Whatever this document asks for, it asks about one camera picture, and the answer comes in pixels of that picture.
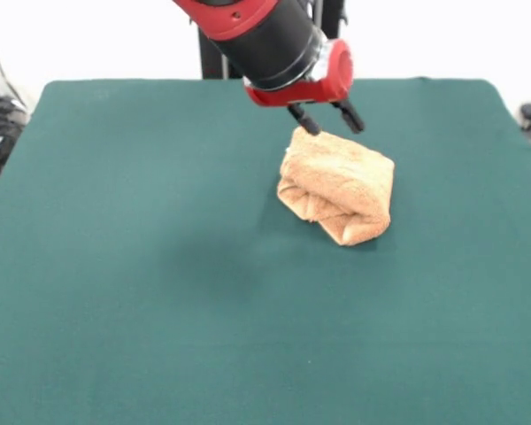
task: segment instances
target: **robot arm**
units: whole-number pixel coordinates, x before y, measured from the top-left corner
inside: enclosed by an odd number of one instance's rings
[[[260,106],[288,108],[309,133],[318,124],[300,104],[329,103],[354,133],[364,123],[348,100],[350,49],[328,40],[296,0],[174,0],[244,76]]]

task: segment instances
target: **metal pole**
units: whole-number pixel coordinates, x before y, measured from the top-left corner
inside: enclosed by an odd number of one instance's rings
[[[312,17],[313,22],[319,28],[322,27],[322,8],[323,0],[316,0],[314,4],[314,16]]]

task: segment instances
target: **green table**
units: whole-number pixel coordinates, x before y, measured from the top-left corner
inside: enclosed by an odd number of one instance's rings
[[[239,81],[49,85],[0,181],[0,425],[531,424],[531,147],[484,81],[351,97],[396,161],[352,249],[277,200],[295,123]]]

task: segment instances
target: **towel fold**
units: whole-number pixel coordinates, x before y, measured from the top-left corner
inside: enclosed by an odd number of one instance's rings
[[[329,133],[295,130],[277,194],[300,219],[318,222],[339,245],[374,239],[389,227],[395,163]]]

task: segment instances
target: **folded towel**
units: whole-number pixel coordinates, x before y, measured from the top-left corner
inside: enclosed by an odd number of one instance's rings
[[[339,245],[355,245],[389,227],[394,169],[391,159],[359,143],[299,127],[281,164],[277,194]]]

